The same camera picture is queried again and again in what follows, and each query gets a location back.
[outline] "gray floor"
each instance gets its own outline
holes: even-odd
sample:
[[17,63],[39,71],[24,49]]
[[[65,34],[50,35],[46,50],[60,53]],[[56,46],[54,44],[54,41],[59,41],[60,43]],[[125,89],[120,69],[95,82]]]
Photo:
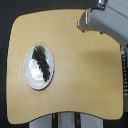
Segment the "gray floor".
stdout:
[[[11,125],[6,111],[6,64],[11,27],[23,14],[55,9],[86,9],[92,0],[0,0],[0,127],[28,128],[28,124]],[[117,121],[104,121],[105,128],[125,128],[126,115]]]

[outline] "wooden table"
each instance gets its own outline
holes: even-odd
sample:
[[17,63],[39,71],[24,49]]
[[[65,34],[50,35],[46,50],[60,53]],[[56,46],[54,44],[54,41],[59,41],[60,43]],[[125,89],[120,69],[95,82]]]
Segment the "wooden table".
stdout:
[[[84,10],[24,15],[13,24],[7,63],[7,114],[12,124],[62,111],[119,119],[123,113],[120,46],[99,32],[81,33]],[[55,72],[50,85],[30,88],[24,77],[27,52],[36,44],[52,53]]]

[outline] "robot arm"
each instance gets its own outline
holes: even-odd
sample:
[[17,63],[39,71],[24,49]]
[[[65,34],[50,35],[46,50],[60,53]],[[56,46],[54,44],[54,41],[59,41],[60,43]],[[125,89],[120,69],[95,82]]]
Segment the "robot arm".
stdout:
[[106,33],[128,49],[128,0],[94,0],[77,27],[82,32]]

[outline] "green vegetable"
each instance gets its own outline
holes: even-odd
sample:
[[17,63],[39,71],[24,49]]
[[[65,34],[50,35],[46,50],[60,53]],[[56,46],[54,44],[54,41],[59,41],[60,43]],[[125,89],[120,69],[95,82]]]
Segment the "green vegetable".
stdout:
[[44,54],[44,52],[45,52],[45,48],[44,48],[43,46],[41,46],[41,45],[36,46],[36,47],[34,48],[34,51],[33,51],[33,54],[32,54],[32,59],[35,59],[35,55],[36,55],[36,52],[37,52],[38,50],[41,50],[43,54]]

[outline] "white plate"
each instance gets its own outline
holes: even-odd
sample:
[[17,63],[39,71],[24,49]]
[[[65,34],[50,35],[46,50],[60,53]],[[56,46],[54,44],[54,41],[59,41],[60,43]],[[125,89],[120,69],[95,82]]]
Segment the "white plate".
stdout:
[[36,90],[40,90],[40,89],[43,89],[46,86],[48,86],[48,84],[50,83],[50,81],[53,77],[54,61],[53,61],[53,57],[52,57],[52,54],[50,53],[50,51],[46,47],[44,47],[46,60],[47,60],[47,63],[49,64],[49,71],[50,71],[50,78],[47,82],[45,82],[43,79],[43,73],[39,69],[37,61],[32,59],[32,54],[33,54],[34,48],[35,48],[35,46],[32,47],[28,51],[28,53],[25,57],[24,76],[25,76],[26,82],[28,83],[28,85],[30,87],[32,87],[33,89],[36,89]]

